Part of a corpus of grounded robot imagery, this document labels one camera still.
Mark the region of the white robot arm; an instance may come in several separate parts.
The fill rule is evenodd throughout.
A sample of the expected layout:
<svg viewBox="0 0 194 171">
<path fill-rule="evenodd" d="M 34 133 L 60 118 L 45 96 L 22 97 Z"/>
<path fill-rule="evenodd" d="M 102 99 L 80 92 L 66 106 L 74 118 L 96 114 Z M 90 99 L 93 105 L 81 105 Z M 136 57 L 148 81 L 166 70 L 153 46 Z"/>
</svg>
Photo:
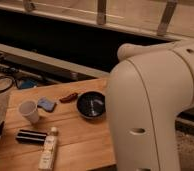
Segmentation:
<svg viewBox="0 0 194 171">
<path fill-rule="evenodd" d="M 194 40 L 123 44 L 106 89 L 118 171 L 180 171 L 175 120 L 194 107 Z"/>
</svg>

